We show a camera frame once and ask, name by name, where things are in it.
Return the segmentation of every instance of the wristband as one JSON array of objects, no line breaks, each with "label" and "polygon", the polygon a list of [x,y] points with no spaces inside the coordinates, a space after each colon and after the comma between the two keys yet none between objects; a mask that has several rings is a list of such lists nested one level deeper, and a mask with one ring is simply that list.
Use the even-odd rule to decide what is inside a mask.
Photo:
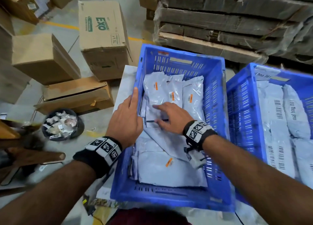
[{"label": "wristband", "polygon": [[211,135],[217,135],[217,132],[203,121],[192,120],[186,124],[182,134],[186,137],[186,143],[191,148],[202,151],[204,140]]},{"label": "wristband", "polygon": [[89,165],[97,178],[103,177],[122,153],[122,145],[112,137],[103,136],[87,144],[85,149],[75,153],[73,159]]}]

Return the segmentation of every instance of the blue plastic crate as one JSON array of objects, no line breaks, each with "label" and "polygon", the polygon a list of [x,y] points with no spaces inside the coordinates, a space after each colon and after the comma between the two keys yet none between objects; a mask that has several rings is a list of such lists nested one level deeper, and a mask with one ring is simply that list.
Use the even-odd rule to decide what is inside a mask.
[{"label": "blue plastic crate", "polygon": [[[229,134],[233,144],[267,163],[254,71],[256,66],[258,64],[250,63],[226,84]],[[313,139],[313,76],[281,70],[275,79],[270,79],[269,82],[277,85],[288,84],[296,90],[308,115]],[[236,198],[247,203],[237,190]]]},{"label": "blue plastic crate", "polygon": [[[229,139],[226,77],[224,58],[194,54],[142,45],[135,85],[139,96],[143,95],[143,79],[146,74],[164,71],[167,75],[184,74],[184,80],[204,76],[205,120],[219,135]],[[137,111],[140,112],[142,98]],[[111,198],[117,201],[159,203],[168,206],[194,207],[217,211],[234,211],[234,188],[211,158],[207,158],[204,172],[208,188],[172,188],[139,183],[129,179],[132,148],[127,148],[117,163]]]}]

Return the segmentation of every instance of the green printed logo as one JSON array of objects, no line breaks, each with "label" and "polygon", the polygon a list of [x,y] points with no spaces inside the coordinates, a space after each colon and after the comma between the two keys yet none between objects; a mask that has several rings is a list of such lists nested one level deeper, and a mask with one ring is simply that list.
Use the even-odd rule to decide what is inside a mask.
[{"label": "green printed logo", "polygon": [[99,30],[109,30],[108,23],[104,17],[96,17],[96,21],[98,23],[96,27],[98,27]]},{"label": "green printed logo", "polygon": [[86,31],[92,32],[92,19],[90,16],[85,17]]}]

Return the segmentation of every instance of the forearm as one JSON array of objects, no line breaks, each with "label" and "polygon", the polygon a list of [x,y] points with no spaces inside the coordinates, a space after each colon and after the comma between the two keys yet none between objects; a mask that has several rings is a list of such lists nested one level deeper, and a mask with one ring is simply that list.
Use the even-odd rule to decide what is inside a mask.
[{"label": "forearm", "polygon": [[1,221],[10,225],[61,224],[95,179],[91,167],[72,161],[2,208]]},{"label": "forearm", "polygon": [[309,187],[220,136],[209,136],[203,148],[267,223],[313,223],[313,190]]}]

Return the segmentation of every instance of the hand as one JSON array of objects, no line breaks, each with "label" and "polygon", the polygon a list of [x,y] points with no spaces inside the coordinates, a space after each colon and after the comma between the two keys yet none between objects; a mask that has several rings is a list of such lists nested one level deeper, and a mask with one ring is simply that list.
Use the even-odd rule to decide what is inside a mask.
[{"label": "hand", "polygon": [[164,122],[161,119],[157,119],[155,120],[155,122],[161,128],[169,132],[182,135],[182,132],[186,124],[194,120],[186,110],[180,108],[178,105],[174,103],[165,102],[162,105],[153,105],[153,108],[166,112],[169,119],[168,123]]},{"label": "hand", "polygon": [[118,140],[123,149],[135,144],[143,131],[143,120],[137,116],[138,88],[134,88],[133,96],[129,96],[113,113],[106,136]]}]

